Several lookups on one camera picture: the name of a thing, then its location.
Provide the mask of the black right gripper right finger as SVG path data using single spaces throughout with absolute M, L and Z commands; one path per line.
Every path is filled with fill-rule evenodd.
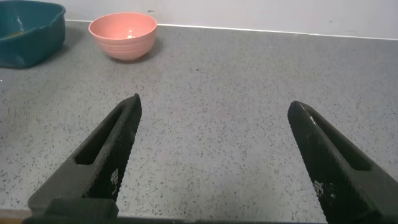
M 397 181 L 309 105 L 289 124 L 328 223 L 397 223 Z

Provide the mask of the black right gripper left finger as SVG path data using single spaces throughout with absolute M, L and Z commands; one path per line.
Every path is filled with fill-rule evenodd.
M 24 223 L 111 223 L 142 116 L 138 94 L 122 100 L 28 200 Z

